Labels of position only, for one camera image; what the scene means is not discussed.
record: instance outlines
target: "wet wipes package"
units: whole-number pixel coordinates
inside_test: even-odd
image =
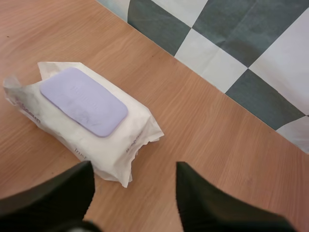
[[[40,82],[4,80],[6,99],[100,177],[127,187],[138,150],[164,135],[149,109],[81,63],[38,65]]]

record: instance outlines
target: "lavender plastic lid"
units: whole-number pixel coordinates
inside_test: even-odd
[[[127,107],[77,68],[42,82],[40,91],[71,119],[99,137],[109,136],[127,116]]]

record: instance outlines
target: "white floor tile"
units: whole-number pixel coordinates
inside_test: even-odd
[[[127,11],[130,0],[97,0],[115,15],[127,22]]]
[[[250,69],[286,100],[309,115],[309,9]]]
[[[219,49],[201,76],[225,93],[246,70],[245,65]]]
[[[175,58],[202,75],[207,64],[219,51],[219,47],[191,29],[178,49]]]
[[[208,0],[152,0],[182,22],[192,27]]]
[[[304,116],[280,127],[277,132],[284,138],[298,146],[305,153],[309,153],[309,117]]]

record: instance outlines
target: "wood grain surface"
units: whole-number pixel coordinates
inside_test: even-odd
[[[37,62],[76,61],[146,105],[165,133],[133,162],[127,189],[96,177],[86,215],[105,232],[180,232],[175,162],[308,231],[309,159],[296,146],[94,0],[1,0],[0,77],[40,80]],[[0,197],[78,160],[0,98]]]

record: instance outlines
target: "white plastic packaging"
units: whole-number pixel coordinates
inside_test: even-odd
[[[14,77],[4,80],[6,99],[39,128],[55,136],[79,160],[90,160],[100,177],[119,181],[126,188],[132,180],[131,162],[137,151],[164,135],[149,109],[82,63],[40,62],[38,65],[40,82],[21,86]],[[69,67],[90,76],[127,106],[127,117],[110,136],[97,137],[40,93],[39,86],[44,80]]]

